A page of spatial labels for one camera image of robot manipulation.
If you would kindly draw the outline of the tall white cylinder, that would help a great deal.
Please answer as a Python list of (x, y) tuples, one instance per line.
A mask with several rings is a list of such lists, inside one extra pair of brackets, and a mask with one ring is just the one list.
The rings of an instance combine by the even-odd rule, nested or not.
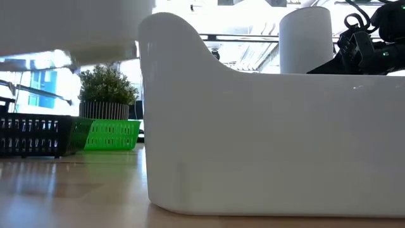
[(330, 11), (315, 6), (285, 15), (279, 25), (281, 73), (307, 73), (332, 60)]

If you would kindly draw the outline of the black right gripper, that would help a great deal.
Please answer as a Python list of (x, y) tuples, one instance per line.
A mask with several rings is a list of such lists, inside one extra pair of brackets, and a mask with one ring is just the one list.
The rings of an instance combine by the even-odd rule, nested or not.
[(342, 34), (337, 44), (340, 50), (335, 57), (307, 74), (343, 74), (346, 69), (349, 74), (387, 75), (405, 70), (405, 41), (374, 42), (359, 31)]

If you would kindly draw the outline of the green plant in ribbed pot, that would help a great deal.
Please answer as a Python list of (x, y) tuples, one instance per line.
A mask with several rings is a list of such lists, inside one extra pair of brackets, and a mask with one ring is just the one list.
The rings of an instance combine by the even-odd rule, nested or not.
[(136, 88), (111, 65), (96, 65), (78, 75), (81, 88), (79, 116), (102, 120), (128, 120)]

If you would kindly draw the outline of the green perforated plastic basket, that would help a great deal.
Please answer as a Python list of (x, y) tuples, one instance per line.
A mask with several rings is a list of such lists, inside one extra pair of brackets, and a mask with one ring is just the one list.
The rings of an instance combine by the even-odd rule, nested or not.
[(128, 151), (135, 148), (139, 136), (138, 120), (94, 120), (85, 151)]

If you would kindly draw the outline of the white plastic basket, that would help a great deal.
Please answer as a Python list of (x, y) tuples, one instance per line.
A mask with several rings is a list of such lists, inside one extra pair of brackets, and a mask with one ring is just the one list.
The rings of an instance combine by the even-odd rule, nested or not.
[(139, 26), (151, 203), (405, 218), (405, 77), (242, 73), (183, 18)]
[(0, 56), (61, 50), (74, 66), (135, 58), (156, 0), (0, 0)]

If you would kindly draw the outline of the black perforated plastic basket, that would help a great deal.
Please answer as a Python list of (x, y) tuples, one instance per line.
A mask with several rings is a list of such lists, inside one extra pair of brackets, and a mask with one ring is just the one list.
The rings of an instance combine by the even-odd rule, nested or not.
[(85, 148), (93, 120), (69, 115), (0, 115), (0, 158), (72, 155)]

